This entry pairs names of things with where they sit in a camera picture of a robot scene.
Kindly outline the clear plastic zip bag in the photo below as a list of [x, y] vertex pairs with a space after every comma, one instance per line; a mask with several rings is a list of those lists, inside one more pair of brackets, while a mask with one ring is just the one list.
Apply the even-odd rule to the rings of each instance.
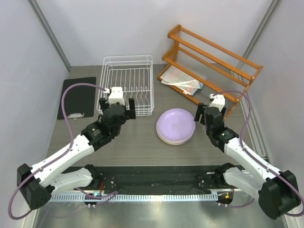
[[170, 66], [162, 75], [161, 83], [169, 86], [176, 86], [186, 95], [194, 95], [204, 84], [184, 73], [180, 69]]

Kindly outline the orange wooden shelf rack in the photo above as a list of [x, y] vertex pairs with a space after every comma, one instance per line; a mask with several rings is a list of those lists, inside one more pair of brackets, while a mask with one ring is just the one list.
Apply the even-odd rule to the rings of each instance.
[[202, 92], [223, 92], [228, 118], [240, 103], [263, 66], [254, 63], [186, 28], [177, 25], [168, 32], [172, 47], [163, 55], [166, 68], [159, 74], [163, 81], [169, 69], [177, 69], [203, 84]]

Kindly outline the purple plate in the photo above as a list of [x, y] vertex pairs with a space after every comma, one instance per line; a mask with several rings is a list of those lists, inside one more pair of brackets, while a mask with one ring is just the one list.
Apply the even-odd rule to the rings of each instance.
[[180, 145], [187, 142], [194, 134], [193, 115], [184, 109], [165, 111], [156, 124], [157, 135], [167, 144]]

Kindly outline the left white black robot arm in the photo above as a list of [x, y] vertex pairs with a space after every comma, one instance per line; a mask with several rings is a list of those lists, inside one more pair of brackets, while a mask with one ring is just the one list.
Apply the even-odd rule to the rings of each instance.
[[104, 110], [98, 120], [89, 124], [79, 135], [58, 152], [38, 164], [23, 164], [17, 169], [17, 187], [31, 210], [45, 205], [52, 196], [78, 187], [97, 189], [102, 175], [86, 165], [76, 172], [63, 171], [76, 161], [94, 153], [119, 135], [121, 126], [129, 119], [135, 119], [135, 101], [128, 99], [129, 108], [109, 99], [99, 100]]

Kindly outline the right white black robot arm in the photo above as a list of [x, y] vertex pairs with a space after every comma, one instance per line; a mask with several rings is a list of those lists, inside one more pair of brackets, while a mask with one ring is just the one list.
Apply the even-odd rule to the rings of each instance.
[[206, 127], [211, 143], [235, 159], [245, 170], [230, 163], [216, 169], [214, 181], [224, 188], [232, 185], [256, 200], [271, 219], [288, 215], [289, 211], [304, 203], [295, 175], [280, 171], [246, 146], [239, 135], [224, 124], [223, 114], [217, 106], [198, 105], [194, 120]]

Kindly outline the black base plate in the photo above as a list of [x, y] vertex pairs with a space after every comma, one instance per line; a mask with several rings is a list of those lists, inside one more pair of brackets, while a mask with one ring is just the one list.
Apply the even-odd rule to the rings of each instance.
[[194, 166], [97, 166], [103, 179], [83, 190], [118, 191], [124, 195], [193, 195], [231, 186], [215, 173], [218, 165]]

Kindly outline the aluminium slotted rail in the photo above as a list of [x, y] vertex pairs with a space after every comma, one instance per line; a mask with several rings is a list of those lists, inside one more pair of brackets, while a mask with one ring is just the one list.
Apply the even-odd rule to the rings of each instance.
[[[94, 199], [80, 192], [68, 192], [56, 195], [49, 202], [85, 202], [98, 203], [108, 200]], [[195, 195], [122, 195], [118, 194], [110, 202], [173, 202], [173, 201], [218, 201], [218, 193], [211, 192], [210, 194], [195, 194]]]

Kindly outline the black mat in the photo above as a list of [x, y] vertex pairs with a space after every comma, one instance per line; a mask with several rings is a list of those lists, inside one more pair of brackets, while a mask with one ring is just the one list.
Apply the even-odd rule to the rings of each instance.
[[[67, 79], [63, 82], [62, 95], [65, 90], [74, 84], [88, 83], [96, 85], [96, 77], [83, 77]], [[77, 86], [69, 90], [65, 96], [65, 112], [71, 114], [81, 114], [83, 117], [94, 116], [96, 89], [90, 86]]]

